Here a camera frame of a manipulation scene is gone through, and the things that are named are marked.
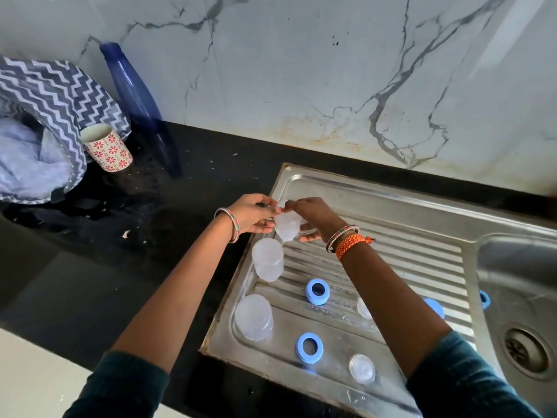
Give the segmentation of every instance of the ceramic cup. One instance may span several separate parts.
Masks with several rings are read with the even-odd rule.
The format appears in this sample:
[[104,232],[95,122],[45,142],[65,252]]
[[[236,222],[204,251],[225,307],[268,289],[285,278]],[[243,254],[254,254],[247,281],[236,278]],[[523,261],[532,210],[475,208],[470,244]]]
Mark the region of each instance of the ceramic cup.
[[119,172],[133,161],[128,148],[110,125],[87,126],[80,136],[89,155],[107,172]]

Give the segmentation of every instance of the marble backsplash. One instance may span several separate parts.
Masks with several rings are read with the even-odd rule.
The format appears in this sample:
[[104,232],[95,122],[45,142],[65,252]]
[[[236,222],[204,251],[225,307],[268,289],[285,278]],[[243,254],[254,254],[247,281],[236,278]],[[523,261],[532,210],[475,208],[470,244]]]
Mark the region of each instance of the marble backsplash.
[[165,120],[539,194],[556,35],[557,0],[0,0],[0,52],[114,94],[119,42]]

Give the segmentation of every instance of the bangle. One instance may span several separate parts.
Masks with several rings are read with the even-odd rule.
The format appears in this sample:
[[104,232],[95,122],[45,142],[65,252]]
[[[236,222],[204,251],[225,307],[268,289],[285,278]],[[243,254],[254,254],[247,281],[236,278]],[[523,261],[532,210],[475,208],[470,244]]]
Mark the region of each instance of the bangle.
[[366,244],[371,244],[374,242],[375,239],[369,236],[363,237],[362,235],[355,234],[350,235],[346,239],[344,239],[339,245],[337,246],[337,258],[340,260],[343,259],[344,254],[352,248],[352,246],[359,244],[360,242],[365,242]]
[[335,253],[335,250],[333,249],[332,245],[337,241],[338,238],[340,238],[340,236],[342,236],[346,232],[349,232],[350,230],[353,230],[356,233],[360,232],[360,228],[356,226],[356,224],[348,224],[347,226],[344,226],[337,233],[332,235],[331,238],[329,239],[329,242],[327,242],[327,246],[325,247],[327,252]]
[[234,234],[232,235],[232,239],[230,239],[229,244],[235,244],[238,241],[238,238],[240,237],[240,223],[238,223],[238,219],[234,216],[234,214],[232,214],[232,211],[230,211],[227,208],[219,208],[218,210],[216,210],[214,212],[213,218],[217,217],[217,215],[221,211],[223,213],[226,213],[226,215],[230,217],[230,219],[232,220],[232,225],[234,227]]

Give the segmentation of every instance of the black countertop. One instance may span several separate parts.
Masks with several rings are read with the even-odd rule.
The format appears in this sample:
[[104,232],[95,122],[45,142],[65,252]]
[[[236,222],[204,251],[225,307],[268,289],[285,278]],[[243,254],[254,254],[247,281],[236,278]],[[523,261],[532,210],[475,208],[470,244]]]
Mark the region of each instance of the black countertop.
[[[168,126],[179,179],[132,135],[126,144],[134,164],[124,172],[107,174],[93,164],[59,203],[1,207],[3,328],[92,370],[214,211],[244,193],[268,194],[285,162],[538,217],[555,210],[544,197]],[[193,417],[352,416],[198,352],[247,241],[243,235],[226,249],[163,403]]]

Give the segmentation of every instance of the orange thread bracelet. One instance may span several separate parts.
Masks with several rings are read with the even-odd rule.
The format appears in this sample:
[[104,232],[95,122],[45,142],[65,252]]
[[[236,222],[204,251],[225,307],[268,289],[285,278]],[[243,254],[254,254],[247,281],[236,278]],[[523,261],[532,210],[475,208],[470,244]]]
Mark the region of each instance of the orange thread bracelet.
[[343,255],[350,248],[352,248],[352,246],[354,246],[356,244],[359,244],[360,242],[365,242],[366,244],[371,244],[373,241],[375,241],[375,239],[372,238],[372,237],[369,237],[369,236],[363,237],[362,235],[356,233],[354,235],[348,236],[341,243],[339,243],[339,245],[337,246],[337,249],[335,250],[335,253],[337,254],[337,258],[340,261],[343,258]]

